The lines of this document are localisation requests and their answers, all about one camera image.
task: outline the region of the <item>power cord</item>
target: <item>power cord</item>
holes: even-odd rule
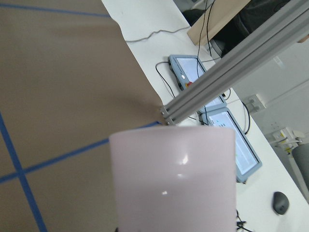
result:
[[[172,33],[172,34],[174,34],[174,33],[176,33],[176,32],[178,32],[178,31],[180,31],[180,30],[185,30],[185,29],[188,29],[188,28],[190,28],[190,26],[188,26],[188,27],[185,27],[185,28],[180,28],[180,29],[178,29],[178,30],[176,30],[176,31],[169,31],[169,30],[158,30],[158,31],[153,31],[149,36],[147,36],[147,37],[144,37],[144,38],[141,38],[141,39],[138,39],[138,40],[125,40],[127,43],[135,43],[135,42],[139,42],[139,41],[143,41],[143,40],[148,40],[150,37],[152,37],[154,34],[158,34],[158,33],[160,33],[160,32],[166,32],[166,33]]]
[[[159,65],[159,64],[165,64],[165,63],[168,64],[167,61],[162,61],[162,62],[157,63],[157,64],[155,65],[155,70],[156,70],[157,73],[160,75],[160,77],[162,78],[162,80],[168,85],[168,87],[169,87],[169,89],[170,89],[170,91],[171,91],[171,93],[172,93],[173,98],[175,98],[175,94],[174,94],[174,92],[173,92],[171,86],[168,84],[168,82],[164,79],[164,77],[161,75],[161,73],[160,73],[159,70],[158,70],[158,65]]]
[[[251,126],[251,119],[250,119],[250,113],[249,113],[249,109],[246,106],[246,104],[244,102],[242,102],[243,106],[246,108],[247,114],[248,114],[248,128],[245,132],[245,134],[248,134],[249,130],[250,130],[250,126]]]
[[[206,16],[206,11],[207,11],[207,3],[208,3],[208,0],[206,0],[206,6],[205,6],[205,13],[204,13],[203,25],[202,25],[201,33],[199,34],[199,41],[198,41],[198,50],[197,50],[197,77],[198,77],[198,78],[199,78],[199,75],[198,75],[198,55],[199,55],[199,50],[200,50],[200,48],[201,48],[201,36],[202,36],[202,31],[203,31],[203,28],[204,28],[204,25],[205,25],[205,16]]]
[[[228,90],[229,90],[229,94],[228,94],[227,98],[224,98],[224,100],[228,100],[231,97],[232,91],[231,91],[230,88]]]
[[[210,8],[210,10],[209,10],[208,19],[207,19],[207,25],[206,25],[207,43],[208,43],[208,48],[209,48],[209,53],[210,53],[210,55],[211,55],[211,46],[210,46],[210,44],[209,44],[209,37],[208,37],[208,23],[209,23],[209,17],[210,17],[210,15],[211,15],[211,10],[212,10],[212,7],[213,7],[213,5],[214,5],[214,2],[215,2],[215,0],[214,0],[213,3],[211,4],[211,8]]]
[[[221,59],[221,57],[218,57],[218,58],[215,58],[215,59],[210,59],[210,60],[205,60],[205,61],[202,61],[202,63],[214,61],[214,60],[217,60],[217,59]]]
[[[170,91],[171,91],[171,94],[172,94],[173,98],[175,98],[175,94],[174,94],[174,92],[173,92],[171,86],[168,84],[168,82],[166,81],[166,79],[162,76],[162,74],[161,74],[161,73],[159,72],[159,70],[158,70],[158,65],[159,65],[159,64],[165,64],[165,63],[168,64],[167,61],[162,61],[162,62],[157,63],[157,64],[155,65],[155,70],[156,70],[157,73],[160,75],[161,79],[168,85],[168,87],[169,87],[169,89],[170,89]],[[208,118],[207,118],[206,107],[204,106],[204,108],[205,108],[205,114],[206,114],[207,124],[206,124],[204,121],[198,120],[198,119],[193,118],[193,117],[190,117],[190,116],[189,116],[188,118],[197,120],[197,121],[199,121],[200,123],[202,123],[203,125],[204,125],[204,124],[205,124],[205,125],[208,125]]]
[[[236,226],[237,226],[236,230],[238,231],[239,229],[243,229],[243,230],[248,231],[248,232],[253,232],[253,231],[250,231],[250,230],[243,227],[243,225],[247,222],[240,219],[239,214],[238,214],[238,210],[236,210],[236,213],[237,213],[236,218],[238,218],[238,220],[239,220],[239,221],[236,222]]]

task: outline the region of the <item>blue tape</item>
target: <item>blue tape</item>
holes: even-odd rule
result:
[[[139,129],[139,128],[153,127],[153,126],[156,126],[156,125],[159,125],[159,124],[162,124],[162,123],[156,121],[156,122],[153,122],[153,123],[150,123],[150,124],[147,124],[147,125],[138,127],[137,129]],[[89,151],[89,150],[94,149],[94,148],[96,148],[96,147],[98,147],[98,146],[104,145],[104,144],[108,143],[108,141],[109,141],[108,139],[103,139],[103,140],[101,140],[101,141],[98,141],[98,142],[95,142],[95,143],[93,143],[93,144],[84,146],[84,147],[82,147],[82,148],[79,148],[79,149],[77,149],[77,150],[71,151],[71,152],[69,152],[69,153],[66,153],[66,154],[64,154],[64,155],[58,156],[58,157],[56,157],[56,158],[53,158],[53,159],[44,161],[44,162],[39,163],[39,164],[35,164],[35,165],[33,165],[33,166],[30,166],[30,167],[28,167],[28,168],[25,168],[25,169],[24,169],[24,172],[25,172],[26,174],[28,174],[28,173],[34,172],[34,171],[36,171],[36,170],[38,170],[38,169],[45,168],[45,167],[47,167],[47,166],[50,166],[50,165],[55,164],[55,163],[58,163],[58,162],[60,162],[60,161],[62,161],[62,160],[65,160],[65,159],[67,159],[67,158],[70,158],[70,157],[79,155],[79,154],[81,154],[81,153],[83,153],[83,152],[85,152],[85,151]]]
[[[8,175],[4,175],[4,176],[0,177],[0,184],[7,182],[9,180],[13,180],[17,177],[18,177],[18,173],[11,173],[11,174],[8,174]]]
[[[39,208],[38,208],[38,206],[35,202],[35,199],[34,199],[34,196],[31,192],[29,183],[28,183],[26,176],[23,172],[22,166],[21,166],[20,161],[18,159],[18,156],[17,156],[17,153],[16,153],[15,148],[13,146],[12,140],[9,136],[9,133],[8,133],[5,125],[4,125],[4,121],[3,121],[1,113],[0,113],[0,131],[1,131],[2,137],[4,139],[5,145],[8,149],[8,152],[10,154],[13,165],[14,165],[16,171],[17,171],[19,181],[20,181],[21,186],[23,188],[23,191],[26,195],[28,204],[31,208],[32,214],[33,214],[35,221],[36,221],[36,223],[39,227],[39,230],[40,230],[40,232],[47,232],[47,228],[46,228],[45,223],[43,221],[43,218],[41,216],[40,210],[39,210]]]
[[[95,17],[109,17],[109,18],[111,17],[109,14],[68,11],[68,10],[60,10],[60,9],[54,9],[54,8],[25,6],[25,5],[16,5],[16,4],[7,4],[7,3],[0,3],[0,7],[31,10],[31,11],[44,11],[44,12],[52,12],[52,13],[60,13],[60,14],[71,14],[71,15],[74,14],[74,15],[86,15],[86,16],[95,16]]]

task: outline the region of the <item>black cable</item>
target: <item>black cable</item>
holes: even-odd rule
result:
[[[204,62],[214,61],[214,60],[217,60],[217,59],[221,59],[221,57],[218,57],[218,58],[215,58],[215,59],[210,59],[210,60],[205,60],[205,61],[202,61],[202,63],[204,63]]]
[[[228,96],[227,96],[227,98],[224,98],[224,100],[228,100],[230,97],[231,97],[231,93],[232,93],[232,91],[231,91],[231,89],[229,88],[228,89],[230,92],[229,92],[229,94],[228,94]]]
[[[253,231],[250,231],[250,230],[248,230],[248,229],[246,229],[246,228],[244,228],[244,227],[242,227],[242,226],[238,226],[238,229],[237,229],[237,230],[239,230],[239,229],[243,229],[243,230],[248,231],[248,232],[253,232]]]
[[[204,13],[204,19],[203,19],[203,25],[202,25],[202,29],[201,29],[201,33],[199,34],[199,41],[198,41],[198,51],[197,51],[197,77],[199,78],[198,75],[198,55],[199,55],[199,49],[201,48],[201,37],[202,37],[202,31],[205,25],[205,16],[206,16],[206,11],[207,11],[207,2],[208,0],[206,0],[206,6],[205,6],[205,13]]]
[[[208,37],[208,23],[209,23],[209,17],[211,15],[211,10],[212,10],[212,7],[214,5],[214,2],[215,2],[215,0],[213,1],[212,5],[211,5],[211,8],[209,10],[208,19],[207,19],[207,25],[206,25],[207,43],[208,43],[208,48],[209,48],[210,55],[211,55],[211,46],[209,44],[209,37]]]
[[[209,121],[208,121],[208,118],[207,118],[207,110],[206,110],[206,106],[204,105],[204,109],[205,109],[205,117],[206,117],[206,120],[207,120],[207,123],[205,123],[207,126],[209,125]]]
[[[249,130],[250,130],[250,126],[251,126],[251,120],[250,120],[250,113],[249,113],[249,109],[246,106],[246,104],[244,102],[242,102],[243,106],[246,108],[247,110],[247,114],[248,114],[248,129],[246,130],[245,134],[248,134]]]
[[[158,70],[158,65],[159,65],[159,64],[165,64],[165,63],[168,64],[167,61],[162,61],[162,62],[157,63],[157,64],[155,65],[155,70],[156,70],[157,73],[160,75],[160,77],[162,78],[162,80],[168,85],[168,87],[169,87],[169,89],[170,89],[170,91],[171,91],[171,93],[172,93],[172,95],[173,95],[173,98],[175,98],[175,95],[174,95],[174,92],[173,92],[172,88],[170,87],[170,85],[168,84],[168,82],[164,79],[164,77],[161,75],[161,73],[160,73],[159,70]]]
[[[200,123],[202,123],[203,125],[205,124],[205,125],[207,125],[205,122],[203,122],[203,121],[201,121],[201,120],[199,120],[199,119],[196,119],[196,118],[193,118],[193,117],[188,117],[188,118],[190,118],[190,119],[194,119],[195,121],[199,121]]]
[[[238,228],[237,228],[236,230],[238,231],[239,229],[243,229],[243,230],[248,231],[248,232],[253,232],[253,231],[250,231],[250,230],[248,230],[248,229],[246,229],[246,228],[243,227],[243,225],[244,225],[245,223],[247,223],[247,222],[240,219],[239,214],[238,214],[238,210],[236,210],[236,212],[237,212],[236,218],[239,219],[239,221],[237,222],[237,227],[238,227]]]
[[[161,73],[160,73],[159,70],[158,70],[158,65],[159,65],[159,64],[164,64],[164,63],[167,63],[167,64],[168,64],[167,61],[159,62],[159,63],[157,63],[157,64],[155,65],[155,69],[156,69],[156,71],[158,72],[158,74],[160,75],[160,77],[162,78],[162,80],[168,85],[168,87],[169,87],[169,89],[170,89],[170,91],[171,91],[171,93],[172,93],[172,95],[173,95],[173,98],[175,98],[175,94],[174,94],[172,88],[170,87],[170,85],[168,84],[168,82],[164,79],[164,77],[161,75]]]

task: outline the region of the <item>black mouse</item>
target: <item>black mouse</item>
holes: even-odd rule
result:
[[[287,196],[282,192],[275,192],[272,207],[276,213],[281,215],[285,214],[289,208],[289,200]]]

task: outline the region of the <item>tablet screen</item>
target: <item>tablet screen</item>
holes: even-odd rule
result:
[[[245,174],[257,164],[257,160],[248,147],[246,141],[243,139],[242,134],[235,125],[228,112],[218,113],[209,116],[214,126],[228,127],[235,130],[236,137],[236,164],[241,174]]]
[[[197,68],[197,59],[195,58],[177,58],[178,63],[182,67],[185,75],[192,83],[195,82],[201,75],[204,74],[203,69],[198,63]]]

